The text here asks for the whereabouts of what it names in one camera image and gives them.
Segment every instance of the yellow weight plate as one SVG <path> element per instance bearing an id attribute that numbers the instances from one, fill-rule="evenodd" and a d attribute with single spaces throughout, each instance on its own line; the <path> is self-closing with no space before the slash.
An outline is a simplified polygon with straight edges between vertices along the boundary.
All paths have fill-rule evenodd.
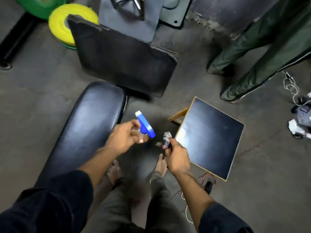
<path id="1" fill-rule="evenodd" d="M 52 12 L 49 17 L 49 28 L 52 34 L 61 42 L 75 46 L 75 41 L 67 23 L 67 17 L 70 14 L 79 15 L 96 24 L 98 24 L 98 16 L 91 8 L 76 3 L 62 5 Z"/>

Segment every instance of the black leather cushion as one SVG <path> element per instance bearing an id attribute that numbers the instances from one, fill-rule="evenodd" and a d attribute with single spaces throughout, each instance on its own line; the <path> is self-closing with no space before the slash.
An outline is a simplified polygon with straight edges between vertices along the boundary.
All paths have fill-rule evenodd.
<path id="1" fill-rule="evenodd" d="M 120 87 L 106 82 L 90 83 L 73 108 L 35 187 L 75 170 L 105 145 L 121 120 L 125 102 L 126 95 Z"/>
<path id="2" fill-rule="evenodd" d="M 177 65 L 176 53 L 74 15 L 69 15 L 68 24 L 88 74 L 150 96 L 163 96 Z"/>

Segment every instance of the hand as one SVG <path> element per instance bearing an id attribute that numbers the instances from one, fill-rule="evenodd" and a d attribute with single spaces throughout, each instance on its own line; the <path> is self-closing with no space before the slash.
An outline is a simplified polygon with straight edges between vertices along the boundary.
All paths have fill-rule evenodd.
<path id="1" fill-rule="evenodd" d="M 179 172 L 189 173 L 190 172 L 190 159 L 188 151 L 174 138 L 169 138 L 173 149 L 166 149 L 166 161 L 167 167 L 173 175 Z"/>
<path id="2" fill-rule="evenodd" d="M 127 150 L 135 143 L 143 143 L 144 141 L 139 139 L 139 137 L 130 136 L 130 130 L 132 127 L 140 128 L 138 120 L 133 119 L 126 123 L 116 125 L 108 137 L 104 149 L 112 150 L 117 156 L 119 156 L 127 152 Z"/>

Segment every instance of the small table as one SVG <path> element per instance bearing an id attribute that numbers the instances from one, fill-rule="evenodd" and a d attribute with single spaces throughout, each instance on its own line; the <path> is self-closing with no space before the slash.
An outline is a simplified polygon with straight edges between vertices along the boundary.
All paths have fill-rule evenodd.
<path id="1" fill-rule="evenodd" d="M 197 97 L 168 121 L 180 124 L 175 138 L 188 149 L 190 161 L 227 181 L 244 124 Z"/>

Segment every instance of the person's left hand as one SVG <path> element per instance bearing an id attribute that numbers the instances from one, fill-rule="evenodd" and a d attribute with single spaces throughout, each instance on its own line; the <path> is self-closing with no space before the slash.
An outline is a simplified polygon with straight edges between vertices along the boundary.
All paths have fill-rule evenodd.
<path id="1" fill-rule="evenodd" d="M 143 140 L 139 139 L 139 137 L 130 136 L 130 130 L 132 127 L 140 128 L 138 120 L 133 119 L 126 123 L 116 125 L 108 137 L 104 148 L 115 152 L 115 154 L 119 156 L 127 152 L 127 150 L 135 143 L 143 143 Z"/>

